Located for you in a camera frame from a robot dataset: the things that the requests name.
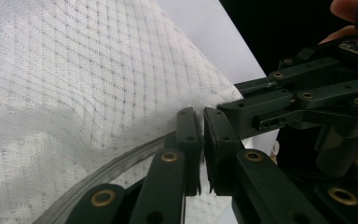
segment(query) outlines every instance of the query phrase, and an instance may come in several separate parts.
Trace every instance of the zipper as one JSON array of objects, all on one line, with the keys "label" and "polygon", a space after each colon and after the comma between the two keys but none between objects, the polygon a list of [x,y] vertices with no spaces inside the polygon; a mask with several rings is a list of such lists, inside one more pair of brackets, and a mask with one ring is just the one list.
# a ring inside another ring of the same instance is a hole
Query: zipper
[{"label": "zipper", "polygon": [[91,188],[102,183],[110,183],[136,163],[145,160],[162,149],[165,136],[143,144],[133,150],[114,158],[106,165],[81,180],[66,191],[40,218],[34,223],[61,224],[69,217],[70,212],[81,197]]}]

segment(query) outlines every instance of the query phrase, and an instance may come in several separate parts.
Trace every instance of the white fabric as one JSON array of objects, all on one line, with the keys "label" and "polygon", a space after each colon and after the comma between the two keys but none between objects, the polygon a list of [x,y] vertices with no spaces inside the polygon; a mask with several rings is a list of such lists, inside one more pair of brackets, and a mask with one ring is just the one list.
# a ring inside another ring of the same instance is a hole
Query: white fabric
[{"label": "white fabric", "polygon": [[1,0],[0,223],[32,223],[179,109],[240,97],[152,0]]}]

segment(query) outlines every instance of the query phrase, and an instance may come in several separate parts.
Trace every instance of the textured white cloth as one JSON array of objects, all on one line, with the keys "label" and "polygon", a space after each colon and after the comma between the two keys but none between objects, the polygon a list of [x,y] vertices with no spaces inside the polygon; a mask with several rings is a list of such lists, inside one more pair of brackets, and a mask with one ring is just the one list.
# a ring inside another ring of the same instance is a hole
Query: textured white cloth
[{"label": "textured white cloth", "polygon": [[240,97],[152,0],[0,1],[0,223],[36,221],[178,110]]}]

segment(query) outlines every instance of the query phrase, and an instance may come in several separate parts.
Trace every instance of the dotted pattern fabric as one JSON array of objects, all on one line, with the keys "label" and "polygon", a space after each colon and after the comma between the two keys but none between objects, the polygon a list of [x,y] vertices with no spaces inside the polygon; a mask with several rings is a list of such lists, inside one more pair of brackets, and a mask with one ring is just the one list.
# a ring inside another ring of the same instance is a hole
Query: dotted pattern fabric
[{"label": "dotted pattern fabric", "polygon": [[0,0],[0,223],[34,222],[178,110],[239,98],[152,0]]}]

